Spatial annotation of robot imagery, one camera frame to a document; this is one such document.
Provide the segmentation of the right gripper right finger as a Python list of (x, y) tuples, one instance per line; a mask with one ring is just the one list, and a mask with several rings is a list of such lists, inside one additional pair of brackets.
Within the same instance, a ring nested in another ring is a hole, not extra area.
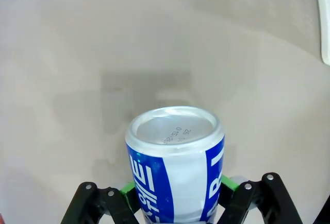
[(261, 180), (240, 184), (222, 176), (219, 205), (225, 210), (220, 224), (244, 223), (248, 212), (258, 208), (264, 223), (302, 223), (298, 211), (277, 173), (266, 173)]

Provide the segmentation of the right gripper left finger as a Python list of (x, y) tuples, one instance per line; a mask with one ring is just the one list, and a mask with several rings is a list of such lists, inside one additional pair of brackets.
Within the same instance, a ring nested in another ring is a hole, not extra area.
[(121, 190), (100, 189), (93, 182), (83, 182), (77, 188), (62, 219), (66, 224), (97, 224), (104, 215), (114, 223), (138, 223), (134, 214), (141, 209), (133, 182)]

